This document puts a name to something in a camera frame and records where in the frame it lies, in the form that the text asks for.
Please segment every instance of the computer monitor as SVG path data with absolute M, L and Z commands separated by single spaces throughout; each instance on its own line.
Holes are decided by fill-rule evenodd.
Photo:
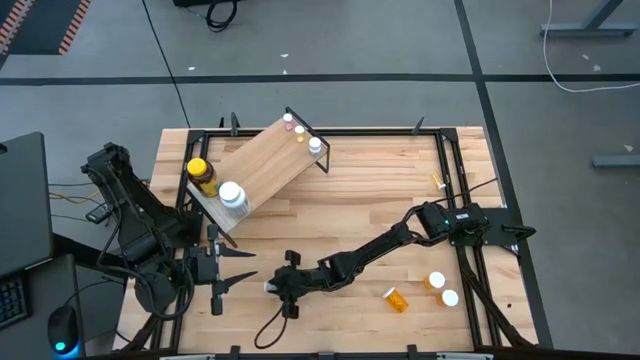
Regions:
M 0 277 L 53 256 L 44 136 L 0 142 Z

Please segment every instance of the cable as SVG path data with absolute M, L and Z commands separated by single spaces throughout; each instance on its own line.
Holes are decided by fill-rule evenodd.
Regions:
M 73 217 L 73 216 L 67 216 L 67 215 L 51 214 L 51 217 L 59 217 L 59 218 L 63 218 L 63 219 L 71 219 L 71 220 L 77 220 L 77 221 L 84 221 L 84 222 L 92 223 L 91 221 L 89 221 L 87 219 L 81 219 L 81 218 L 77 218 L 77 217 Z
M 88 186 L 93 185 L 93 183 L 78 183 L 78 184 L 49 184 L 49 186 Z
M 71 299 L 73 299 L 75 296 L 79 296 L 79 295 L 80 295 L 80 293 L 81 293 L 81 292 L 83 292 L 84 290 L 89 289 L 89 288 L 94 287 L 94 286 L 98 286 L 98 285 L 106 284 L 106 283 L 108 283 L 108 282 L 112 282 L 112 283 L 116 283 L 116 284 L 118 284 L 118 285 L 124 286 L 124 284 L 123 284 L 123 283 L 117 282 L 117 281 L 115 281 L 115 280 L 108 279 L 108 278 L 106 278 L 106 277 L 104 277 L 104 276 L 103 276 L 102 278 L 103 278 L 103 279 L 105 279 L 105 280 L 104 280 L 104 281 L 94 282 L 94 283 L 92 283 L 92 284 L 85 285 L 85 286 L 81 287 L 78 291 L 74 292 L 71 296 L 69 296 L 69 298 L 67 299 L 67 301 L 65 301 L 65 302 L 62 304 L 62 306 L 67 305 L 67 304 L 69 303 L 69 301 L 71 301 Z
M 100 180 L 102 180 L 102 183 L 105 185 L 105 187 L 109 191 L 109 195 L 111 196 L 112 199 L 117 199 L 117 197 L 115 196 L 115 192 L 111 188 L 111 185 L 109 185 L 109 183 L 107 182 L 107 179 L 105 179 L 105 177 L 102 174 L 100 174 L 98 171 L 88 166 L 86 169 L 87 171 L 98 176 Z M 119 181 L 118 177 L 115 174 L 113 174 L 113 176 Z M 102 259 L 106 254 L 107 250 L 109 249 L 109 246 L 111 246 L 111 243 L 113 242 L 113 239 L 115 238 L 116 233 L 120 229 L 120 225 L 122 223 L 122 210 L 120 209 L 119 206 L 116 207 L 116 210 L 117 210 L 116 226 L 114 227 L 113 232 L 109 236 L 109 239 L 107 240 L 107 243 L 105 244 L 104 248 L 100 252 L 100 255 L 98 256 L 98 260 L 96 261 L 96 266 L 100 270 L 119 272 L 119 273 L 127 274 L 132 278 L 135 278 L 141 284 L 143 290 L 145 290 L 145 292 L 147 293 L 147 296 L 149 297 L 149 300 L 150 300 L 149 305 L 151 306 L 150 312 L 153 315 L 157 316 L 163 321 L 170 321 L 170 320 L 177 319 L 187 311 L 187 309 L 189 308 L 189 305 L 191 304 L 191 301 L 193 300 L 193 296 L 195 294 L 195 282 L 193 280 L 193 276 L 191 275 L 191 271 L 189 270 L 189 268 L 186 266 L 184 262 L 182 263 L 183 273 L 186 274 L 187 280 L 189 281 L 189 284 L 188 284 L 189 286 L 187 287 L 187 292 L 189 293 L 189 295 L 187 297 L 187 300 L 184 303 L 184 306 L 180 310 L 176 310 L 173 314 L 169 314 L 169 315 L 163 314 L 156 308 L 153 292 L 151 291 L 151 284 L 149 284 L 149 281 L 144 276 L 142 276 L 141 274 L 131 269 L 123 268 L 121 266 L 113 266 L 113 265 L 107 266 L 102 264 Z M 125 259 L 125 264 L 127 264 L 126 257 L 124 256 L 124 254 L 122 255 L 122 257 L 123 259 Z
M 233 4 L 233 9 L 231 10 L 231 14 L 227 18 L 227 20 L 225 21 L 213 20 L 213 17 L 212 17 L 213 9 L 215 9 L 216 5 L 220 4 L 223 1 L 226 1 L 226 0 L 214 0 L 211 3 L 211 5 L 209 5 L 209 9 L 207 9 L 207 16 L 205 17 L 205 20 L 207 21 L 207 26 L 209 27 L 210 31 L 215 33 L 222 32 L 224 29 L 226 29 L 229 26 L 229 24 L 231 24 L 233 19 L 236 17 L 236 14 L 238 13 L 238 0 L 231 0 L 231 3 Z
M 461 192 L 461 193 L 459 193 L 459 194 L 456 194 L 456 195 L 453 195 L 453 196 L 449 196 L 449 197 L 446 197 L 446 198 L 438 199 L 438 200 L 436 200 L 436 201 L 432 201 L 432 203 L 436 204 L 436 203 L 439 203 L 439 202 L 447 201 L 447 200 L 449 200 L 449 199 L 455 199 L 455 198 L 457 198 L 457 197 L 459 197 L 459 196 L 462 196 L 462 195 L 468 194 L 468 193 L 472 192 L 473 190 L 476 190 L 477 188 L 483 187 L 483 186 L 485 186 L 485 185 L 487 185 L 487 184 L 491 184 L 492 182 L 494 182 L 494 181 L 496 181 L 496 180 L 498 180 L 498 178 L 493 178 L 493 179 L 491 179 L 491 180 L 489 180 L 489 181 L 485 181 L 485 182 L 483 182 L 483 183 L 481 183 L 481 184 L 478 184 L 478 185 L 476 185 L 476 186 L 472 187 L 471 189 L 469 189 L 469 190 L 467 190 L 467 191 L 463 191 L 463 192 Z
M 549 66 L 549 60 L 547 59 L 547 34 L 549 33 L 549 25 L 551 25 L 552 16 L 553 16 L 553 0 L 549 0 L 549 19 L 547 20 L 547 26 L 544 29 L 544 38 L 542 39 L 542 55 L 544 56 L 544 64 L 547 67 L 547 72 L 549 73 L 549 76 L 551 76 L 551 79 L 553 80 L 553 82 L 560 89 L 570 93 L 587 93 L 587 92 L 603 91 L 603 90 L 623 90 L 623 89 L 630 89 L 633 87 L 640 86 L 640 83 L 636 83 L 636 84 L 623 85 L 623 86 L 598 87 L 598 88 L 592 88 L 592 89 L 569 89 L 567 87 L 564 87 L 562 84 L 560 84 L 556 79 L 556 77 L 551 72 L 551 67 Z
M 118 337 L 124 341 L 126 341 L 127 343 L 131 343 L 131 340 L 129 340 L 128 338 L 126 338 L 124 335 L 120 334 L 120 331 L 118 331 L 118 329 L 116 329 L 116 335 L 118 335 Z
M 271 325 L 271 323 L 273 323 L 276 320 L 278 315 L 282 313 L 283 309 L 284 309 L 284 303 L 282 304 L 282 306 L 280 306 L 280 309 L 278 310 L 278 312 L 276 312 L 276 314 L 273 315 L 273 317 L 269 321 L 267 321 L 267 323 L 264 324 L 264 326 L 256 334 L 256 337 L 253 339 L 253 345 L 255 345 L 257 349 L 260 349 L 260 350 L 268 349 L 273 345 L 275 345 L 278 341 L 280 341 L 280 338 L 282 337 L 282 335 L 284 334 L 284 331 L 287 328 L 287 320 L 288 320 L 287 318 L 284 318 L 284 323 L 282 324 L 282 329 L 280 330 L 280 334 L 278 334 L 278 336 L 272 342 L 268 343 L 267 345 L 258 345 L 258 338 L 260 337 L 262 332 L 265 331 L 269 327 L 269 325 Z
M 191 123 L 189 122 L 187 111 L 184 109 L 184 103 L 182 102 L 182 95 L 180 94 L 180 89 L 178 88 L 178 84 L 176 84 L 176 78 L 173 76 L 173 72 L 171 71 L 169 62 L 167 61 L 167 57 L 164 55 L 164 50 L 162 49 L 162 45 L 160 45 L 160 40 L 158 39 L 158 34 L 156 34 L 156 29 L 153 27 L 153 23 L 151 22 L 151 15 L 149 15 L 149 9 L 147 9 L 147 3 L 145 0 L 142 0 L 142 5 L 144 6 L 144 12 L 147 13 L 147 20 L 149 20 L 149 26 L 151 26 L 151 32 L 153 32 L 153 37 L 156 38 L 156 43 L 158 44 L 158 48 L 160 49 L 160 54 L 162 54 L 162 59 L 164 60 L 164 64 L 167 66 L 167 71 L 169 71 L 169 76 L 171 76 L 171 82 L 173 83 L 173 87 L 176 89 L 176 94 L 178 94 L 178 100 L 180 100 L 180 107 L 182 108 L 184 121 L 187 123 L 187 127 L 191 128 Z
M 96 192 L 94 192 L 93 194 L 89 195 L 89 197 L 84 197 L 84 196 L 69 196 L 69 195 L 65 195 L 65 194 L 61 194 L 61 193 L 55 193 L 55 192 L 49 192 L 49 199 L 51 200 L 66 200 L 72 204 L 76 204 L 76 205 L 80 205 L 80 204 L 84 204 L 87 201 L 93 201 L 94 203 L 98 204 L 98 206 L 103 206 L 103 204 L 100 204 L 99 202 L 93 200 L 93 198 L 95 198 L 96 196 L 98 196 L 98 194 L 100 194 L 100 190 L 96 190 Z

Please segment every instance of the white cable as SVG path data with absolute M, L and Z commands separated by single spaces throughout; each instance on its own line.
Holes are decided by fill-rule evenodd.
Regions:
M 549 73 L 549 76 L 551 76 L 551 79 L 553 79 L 553 82 L 560 89 L 570 93 L 585 93 L 585 92 L 602 91 L 602 90 L 622 90 L 622 89 L 629 89 L 629 88 L 640 86 L 640 83 L 623 85 L 623 86 L 599 87 L 599 88 L 593 88 L 593 89 L 569 89 L 567 87 L 562 86 L 562 84 L 558 82 L 556 77 L 551 72 L 551 68 L 549 67 L 549 60 L 547 59 L 547 33 L 549 32 L 549 25 L 551 25 L 552 15 L 553 15 L 553 0 L 549 0 L 549 19 L 547 20 L 547 26 L 544 29 L 544 39 L 542 40 L 542 55 L 544 55 L 544 64 L 547 67 L 547 72 Z

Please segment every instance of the wooden table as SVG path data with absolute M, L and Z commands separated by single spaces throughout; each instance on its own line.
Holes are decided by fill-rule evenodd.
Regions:
M 187 131 L 163 131 L 151 179 L 151 190 L 170 206 L 176 201 Z M 494 178 L 483 129 L 457 131 L 469 186 Z M 208 159 L 219 162 L 247 140 L 215 137 Z M 221 276 L 251 270 L 259 273 L 224 296 L 222 316 L 210 314 L 210 288 L 196 289 L 184 316 L 180 353 L 228 353 L 231 345 L 240 345 L 242 352 L 260 352 L 254 348 L 253 338 L 280 306 L 274 295 L 264 292 L 263 282 L 284 264 L 285 250 L 300 252 L 302 267 L 315 267 L 324 256 L 356 249 L 380 235 L 410 206 L 443 197 L 431 178 L 440 171 L 433 137 L 330 136 L 327 140 L 332 147 L 329 174 L 316 167 L 307 169 L 233 229 L 231 235 L 239 249 L 257 256 L 222 258 Z M 451 148 L 446 149 L 449 166 L 454 169 Z M 502 204 L 496 183 L 474 191 L 472 200 L 484 207 Z M 423 232 L 417 221 L 412 228 Z M 536 342 L 516 257 L 499 247 L 483 251 L 496 304 L 526 339 Z M 473 265 L 473 256 L 468 253 Z M 432 271 L 444 273 L 445 288 L 461 296 L 458 306 L 443 309 L 436 304 L 440 291 L 427 290 L 422 282 Z M 381 298 L 392 286 L 409 302 L 405 313 L 395 313 Z M 290 320 L 280 342 L 264 352 L 405 352 L 407 344 L 417 344 L 418 351 L 471 350 L 463 297 L 453 247 L 447 243 L 429 249 L 407 246 L 372 263 L 353 284 L 339 291 L 301 298 L 300 319 Z M 479 301 L 476 306 L 483 341 L 489 344 L 484 309 Z M 147 316 L 130 283 L 118 329 L 131 337 Z M 265 331 L 262 342 L 273 339 L 281 324 L 280 318 Z M 168 346 L 168 325 L 163 347 Z M 114 346 L 121 345 L 116 340 Z

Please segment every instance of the orange striped tape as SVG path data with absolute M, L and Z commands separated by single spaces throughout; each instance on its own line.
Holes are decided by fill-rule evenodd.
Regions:
M 73 42 L 73 38 L 78 33 L 80 29 L 80 24 L 82 24 L 82 19 L 84 19 L 85 15 L 87 15 L 87 11 L 89 11 L 89 4 L 91 0 L 81 0 L 80 4 L 78 4 L 78 8 L 76 9 L 76 13 L 73 15 L 73 19 L 71 19 L 71 23 L 69 24 L 69 28 L 62 38 L 60 42 L 60 47 L 58 48 L 58 53 L 60 55 L 64 55 L 71 48 L 71 43 Z
M 4 20 L 2 25 L 0 25 L 0 45 L 6 44 L 4 50 L 2 51 L 3 55 L 7 55 L 9 52 L 9 46 L 11 45 L 11 41 L 15 37 L 18 28 L 22 25 L 20 21 L 20 13 L 25 10 L 26 13 L 31 9 L 31 5 L 33 2 L 27 6 L 27 0 L 18 0 L 13 4 L 11 11 L 9 11 L 9 15 Z

